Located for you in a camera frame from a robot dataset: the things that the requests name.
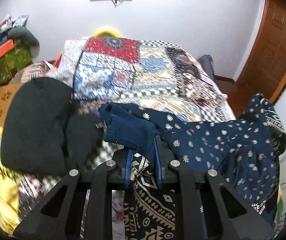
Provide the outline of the dark green cushion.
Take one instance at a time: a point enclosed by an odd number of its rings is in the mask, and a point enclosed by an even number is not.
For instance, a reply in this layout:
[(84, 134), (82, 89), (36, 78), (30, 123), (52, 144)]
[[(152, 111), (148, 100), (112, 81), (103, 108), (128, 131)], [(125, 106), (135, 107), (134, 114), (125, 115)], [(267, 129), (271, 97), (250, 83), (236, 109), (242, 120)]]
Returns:
[(38, 39), (24, 26), (11, 28), (7, 34), (8, 39), (21, 40), (30, 47), (39, 47)]

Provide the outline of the black folded garment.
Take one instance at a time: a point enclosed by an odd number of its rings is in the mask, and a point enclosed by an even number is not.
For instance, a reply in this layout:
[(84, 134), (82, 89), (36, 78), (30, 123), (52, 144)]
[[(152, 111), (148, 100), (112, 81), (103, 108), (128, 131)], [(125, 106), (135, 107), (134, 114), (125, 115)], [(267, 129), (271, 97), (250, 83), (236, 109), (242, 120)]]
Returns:
[(50, 77), (32, 79), (16, 92), (1, 139), (1, 163), (22, 173), (64, 176), (94, 160), (103, 141), (102, 120), (80, 115), (72, 88)]

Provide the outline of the orange flat box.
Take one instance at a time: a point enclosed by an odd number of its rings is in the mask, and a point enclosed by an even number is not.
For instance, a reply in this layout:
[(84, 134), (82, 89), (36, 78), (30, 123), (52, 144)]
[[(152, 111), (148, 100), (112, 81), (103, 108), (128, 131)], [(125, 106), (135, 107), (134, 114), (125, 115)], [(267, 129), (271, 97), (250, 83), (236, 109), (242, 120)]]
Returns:
[(14, 49), (14, 47), (14, 41), (12, 39), (7, 40), (7, 42), (0, 46), (0, 58), (3, 57), (7, 52)]

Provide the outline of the navy patterned hooded garment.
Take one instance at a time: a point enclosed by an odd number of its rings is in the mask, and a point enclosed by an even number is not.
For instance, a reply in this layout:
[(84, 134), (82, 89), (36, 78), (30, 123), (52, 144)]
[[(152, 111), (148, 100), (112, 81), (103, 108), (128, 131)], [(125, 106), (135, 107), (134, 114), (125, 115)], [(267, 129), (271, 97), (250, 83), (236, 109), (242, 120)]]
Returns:
[(133, 150), (134, 190), (124, 199), (127, 239), (176, 237), (174, 192), (158, 189), (154, 176), (145, 171), (153, 165), (156, 136), (182, 166), (198, 172), (216, 170), (268, 226), (275, 226), (279, 160), (270, 128), (283, 127), (262, 94), (250, 99), (238, 119), (225, 122), (185, 122), (171, 112), (134, 103), (105, 103), (99, 113), (107, 127), (105, 141)]

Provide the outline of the yellow round object behind bed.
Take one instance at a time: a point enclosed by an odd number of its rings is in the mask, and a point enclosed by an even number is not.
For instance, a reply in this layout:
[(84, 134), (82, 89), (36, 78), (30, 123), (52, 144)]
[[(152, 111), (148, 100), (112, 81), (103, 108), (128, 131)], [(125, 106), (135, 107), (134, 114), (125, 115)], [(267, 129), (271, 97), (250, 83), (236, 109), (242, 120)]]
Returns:
[(121, 34), (118, 33), (116, 30), (111, 29), (111, 28), (101, 28), (95, 30), (92, 35), (92, 37), (104, 37), (104, 36), (109, 36), (109, 37), (114, 37), (114, 38), (121, 38)]

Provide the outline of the wooden door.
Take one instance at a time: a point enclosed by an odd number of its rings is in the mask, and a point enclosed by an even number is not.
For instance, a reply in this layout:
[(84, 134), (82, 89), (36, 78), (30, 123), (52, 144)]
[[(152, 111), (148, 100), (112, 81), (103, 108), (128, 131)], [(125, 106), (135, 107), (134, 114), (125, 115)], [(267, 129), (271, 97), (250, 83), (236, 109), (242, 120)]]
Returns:
[(241, 97), (275, 102), (286, 86), (286, 0), (265, 0), (255, 44), (236, 82)]

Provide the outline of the patchwork patterned bedspread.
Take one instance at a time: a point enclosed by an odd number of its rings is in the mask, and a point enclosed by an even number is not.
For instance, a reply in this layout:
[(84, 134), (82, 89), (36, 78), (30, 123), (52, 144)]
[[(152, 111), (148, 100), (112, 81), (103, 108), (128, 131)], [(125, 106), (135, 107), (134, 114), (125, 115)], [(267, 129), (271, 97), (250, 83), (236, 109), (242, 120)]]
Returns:
[[(176, 115), (183, 121), (228, 121), (234, 119), (227, 95), (203, 70), (198, 59), (175, 44), (164, 41), (136, 41), (114, 37), (67, 40), (58, 67), (47, 77), (66, 85), (73, 83), (79, 57), (103, 68), (114, 66), (125, 74), (126, 84), (115, 88), (94, 88), (96, 78), (85, 78), (80, 90), (79, 113), (96, 113), (108, 101), (134, 103)], [(148, 160), (132, 154), (132, 192), (113, 191), (112, 230), (114, 239), (174, 239), (174, 192), (160, 191)]]

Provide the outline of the yellow printed garment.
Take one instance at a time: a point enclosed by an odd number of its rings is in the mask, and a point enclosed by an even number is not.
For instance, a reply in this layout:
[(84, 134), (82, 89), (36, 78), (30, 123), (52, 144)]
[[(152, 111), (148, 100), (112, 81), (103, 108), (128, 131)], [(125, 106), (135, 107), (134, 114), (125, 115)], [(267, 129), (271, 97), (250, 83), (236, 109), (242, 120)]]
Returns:
[(1, 140), (3, 128), (0, 126), (0, 227), (12, 234), (20, 223), (18, 216), (21, 175), (1, 162)]

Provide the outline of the grey-blue backpack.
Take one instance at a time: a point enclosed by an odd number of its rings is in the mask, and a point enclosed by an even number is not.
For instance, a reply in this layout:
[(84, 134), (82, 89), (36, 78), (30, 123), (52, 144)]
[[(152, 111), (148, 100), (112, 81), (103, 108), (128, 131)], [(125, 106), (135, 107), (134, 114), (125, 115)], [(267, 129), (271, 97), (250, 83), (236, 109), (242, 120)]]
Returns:
[(201, 64), (203, 70), (209, 76), (209, 78), (214, 81), (215, 80), (215, 72), (214, 72), (214, 62), (211, 55), (203, 55), (198, 58), (198, 62)]

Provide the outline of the green patterned box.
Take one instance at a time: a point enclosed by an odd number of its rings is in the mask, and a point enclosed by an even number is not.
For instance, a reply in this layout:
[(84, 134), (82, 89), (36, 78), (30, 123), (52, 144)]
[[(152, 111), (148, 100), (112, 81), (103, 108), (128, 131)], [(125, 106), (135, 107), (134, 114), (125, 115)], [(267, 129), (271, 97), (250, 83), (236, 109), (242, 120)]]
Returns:
[(15, 74), (32, 63), (30, 47), (19, 45), (0, 58), (0, 86), (8, 83)]

